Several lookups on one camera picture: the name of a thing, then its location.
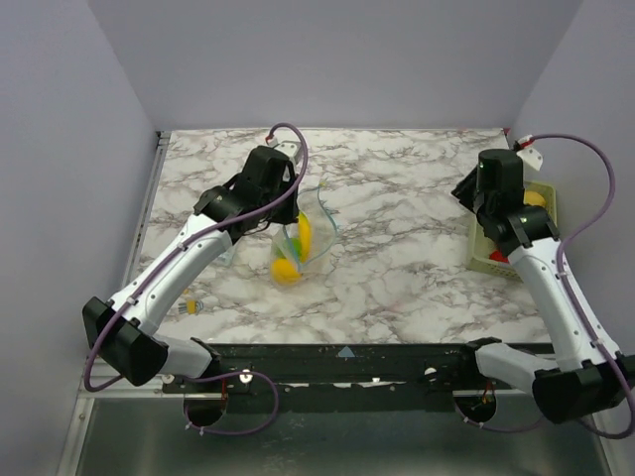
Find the yellow toy banana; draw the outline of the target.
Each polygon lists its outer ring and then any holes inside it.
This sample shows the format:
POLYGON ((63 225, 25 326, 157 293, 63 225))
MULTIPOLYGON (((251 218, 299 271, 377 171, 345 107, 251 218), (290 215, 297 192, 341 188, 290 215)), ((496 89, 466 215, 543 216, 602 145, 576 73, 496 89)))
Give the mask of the yellow toy banana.
POLYGON ((298 238, 300 239, 303 247, 302 261, 306 261, 309 258, 311 252, 313 231, 309 219, 303 213, 299 213, 298 217, 298 238))

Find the red toy chili pepper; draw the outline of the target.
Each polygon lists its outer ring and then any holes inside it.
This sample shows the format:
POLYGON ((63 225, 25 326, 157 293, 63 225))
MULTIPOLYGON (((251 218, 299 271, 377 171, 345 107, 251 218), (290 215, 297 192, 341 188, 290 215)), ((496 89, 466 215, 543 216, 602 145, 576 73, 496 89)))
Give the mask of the red toy chili pepper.
POLYGON ((491 261, 495 261, 495 262, 498 262, 498 263, 505 263, 505 264, 508 264, 508 263, 509 263, 508 258, 507 258, 507 257, 505 257, 505 256, 503 255, 503 253, 502 253, 500 250, 495 250, 495 251, 493 251, 493 252, 489 255, 489 259, 490 259, 491 261))

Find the green toy pepper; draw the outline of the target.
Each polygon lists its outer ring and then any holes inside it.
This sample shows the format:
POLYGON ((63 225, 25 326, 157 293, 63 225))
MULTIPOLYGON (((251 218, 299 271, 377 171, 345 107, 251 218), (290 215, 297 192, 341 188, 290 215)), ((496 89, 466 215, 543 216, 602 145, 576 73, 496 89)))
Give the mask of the green toy pepper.
POLYGON ((295 252, 295 254, 301 258, 303 256, 303 247, 302 247, 302 243, 300 241, 299 238, 292 238, 291 239, 291 244, 293 247, 293 250, 295 252))

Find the clear zip top bag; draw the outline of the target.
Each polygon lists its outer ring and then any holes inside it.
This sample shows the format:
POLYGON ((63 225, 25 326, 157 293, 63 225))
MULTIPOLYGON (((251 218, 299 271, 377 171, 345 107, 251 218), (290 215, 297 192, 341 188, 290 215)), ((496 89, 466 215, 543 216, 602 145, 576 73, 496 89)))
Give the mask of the clear zip top bag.
POLYGON ((321 179, 316 186, 300 191, 297 221, 283 225, 272 238, 269 275, 278 287, 292 287, 326 271, 338 238, 332 210, 322 196, 326 185, 321 179))

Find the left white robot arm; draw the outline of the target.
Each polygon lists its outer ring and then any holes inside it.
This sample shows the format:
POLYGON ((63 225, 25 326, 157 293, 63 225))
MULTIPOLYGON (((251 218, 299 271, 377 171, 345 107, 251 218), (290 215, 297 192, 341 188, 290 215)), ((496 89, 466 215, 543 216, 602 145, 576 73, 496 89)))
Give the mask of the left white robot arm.
POLYGON ((263 223, 297 220, 307 156, 297 142, 258 146, 240 173, 204 191, 176 238, 141 275, 111 298, 92 297, 84 305, 91 350, 134 386, 173 374, 200 392, 212 390, 220 377, 213 351, 194 338, 161 337, 159 327, 193 280, 244 235, 263 223))

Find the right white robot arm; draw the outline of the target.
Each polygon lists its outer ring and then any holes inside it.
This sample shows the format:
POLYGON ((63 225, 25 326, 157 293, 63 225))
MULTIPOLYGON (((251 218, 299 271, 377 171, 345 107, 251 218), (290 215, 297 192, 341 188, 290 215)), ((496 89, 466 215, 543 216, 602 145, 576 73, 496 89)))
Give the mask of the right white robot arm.
POLYGON ((579 419, 631 397, 634 358, 605 332, 563 255, 548 211, 524 200, 524 162, 512 150, 479 153, 475 168, 452 192, 471 211, 522 280, 546 324, 555 357, 540 358, 496 339, 467 344, 458 380, 476 389, 499 380, 533 396, 552 423, 579 419))

